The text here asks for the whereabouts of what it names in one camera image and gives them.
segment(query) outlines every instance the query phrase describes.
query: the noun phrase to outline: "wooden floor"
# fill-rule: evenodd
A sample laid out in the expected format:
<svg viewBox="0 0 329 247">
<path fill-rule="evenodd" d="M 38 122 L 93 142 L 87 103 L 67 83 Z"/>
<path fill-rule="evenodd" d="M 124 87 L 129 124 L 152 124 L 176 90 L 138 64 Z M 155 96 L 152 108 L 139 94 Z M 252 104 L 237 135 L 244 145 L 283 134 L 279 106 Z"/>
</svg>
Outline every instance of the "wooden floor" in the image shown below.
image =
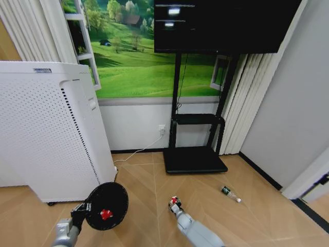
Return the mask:
<svg viewBox="0 0 329 247">
<path fill-rule="evenodd" d="M 329 193 L 307 204 L 318 215 L 329 222 Z"/>
<path fill-rule="evenodd" d="M 129 154 L 114 154 L 114 160 Z M 138 153 L 116 163 L 116 182 L 129 194 L 124 220 L 109 231 L 84 222 L 76 246 L 190 246 L 167 209 L 171 196 L 194 219 L 216 232 L 226 246 L 329 246 L 329 237 L 306 214 L 267 183 L 239 156 L 222 157 L 223 174 L 168 175 L 162 153 Z M 238 204 L 219 188 L 229 186 Z M 43 204 L 28 187 L 0 188 L 1 246 L 51 246 L 54 226 L 76 202 Z"/>
</svg>

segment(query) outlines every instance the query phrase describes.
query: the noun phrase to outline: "house in mural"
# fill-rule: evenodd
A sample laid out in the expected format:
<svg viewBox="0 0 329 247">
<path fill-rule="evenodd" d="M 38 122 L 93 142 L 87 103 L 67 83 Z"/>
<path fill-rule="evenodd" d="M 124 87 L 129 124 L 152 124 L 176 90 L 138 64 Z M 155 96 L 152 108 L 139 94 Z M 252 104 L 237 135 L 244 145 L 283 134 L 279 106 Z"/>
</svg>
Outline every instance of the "house in mural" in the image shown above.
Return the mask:
<svg viewBox="0 0 329 247">
<path fill-rule="evenodd" d="M 133 27 L 140 27 L 140 25 L 142 25 L 143 23 L 143 18 L 140 15 L 127 14 L 123 18 L 122 23 Z"/>
</svg>

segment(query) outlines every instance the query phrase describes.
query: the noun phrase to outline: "red object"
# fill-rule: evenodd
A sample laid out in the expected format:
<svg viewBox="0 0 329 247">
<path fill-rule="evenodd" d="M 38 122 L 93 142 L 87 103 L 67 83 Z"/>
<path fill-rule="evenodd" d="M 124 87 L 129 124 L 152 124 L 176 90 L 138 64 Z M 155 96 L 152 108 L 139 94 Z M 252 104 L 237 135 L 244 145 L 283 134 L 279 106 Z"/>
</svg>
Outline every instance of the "red object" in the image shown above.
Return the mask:
<svg viewBox="0 0 329 247">
<path fill-rule="evenodd" d="M 113 217 L 113 213 L 110 210 L 103 209 L 101 212 L 102 220 L 107 220 L 108 218 Z"/>
</svg>

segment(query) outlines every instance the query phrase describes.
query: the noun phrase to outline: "television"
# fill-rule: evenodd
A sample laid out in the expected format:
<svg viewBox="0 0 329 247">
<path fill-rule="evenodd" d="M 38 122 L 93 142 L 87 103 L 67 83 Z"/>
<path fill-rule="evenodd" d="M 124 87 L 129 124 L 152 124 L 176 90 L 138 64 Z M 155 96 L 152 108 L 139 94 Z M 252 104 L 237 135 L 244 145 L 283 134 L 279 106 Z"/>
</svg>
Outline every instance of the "television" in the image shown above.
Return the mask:
<svg viewBox="0 0 329 247">
<path fill-rule="evenodd" d="M 301 0 L 155 0 L 154 51 L 277 52 Z"/>
</svg>

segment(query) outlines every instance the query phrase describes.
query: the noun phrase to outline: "door frame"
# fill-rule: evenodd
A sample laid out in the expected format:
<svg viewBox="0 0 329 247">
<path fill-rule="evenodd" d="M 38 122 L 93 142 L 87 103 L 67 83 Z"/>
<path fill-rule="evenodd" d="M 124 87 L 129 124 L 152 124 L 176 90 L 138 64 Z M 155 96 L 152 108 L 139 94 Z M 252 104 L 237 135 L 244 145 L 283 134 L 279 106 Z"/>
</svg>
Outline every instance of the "door frame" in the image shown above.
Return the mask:
<svg viewBox="0 0 329 247">
<path fill-rule="evenodd" d="M 299 198 L 329 171 L 329 147 L 327 147 L 288 187 L 282 195 L 288 199 Z"/>
</svg>

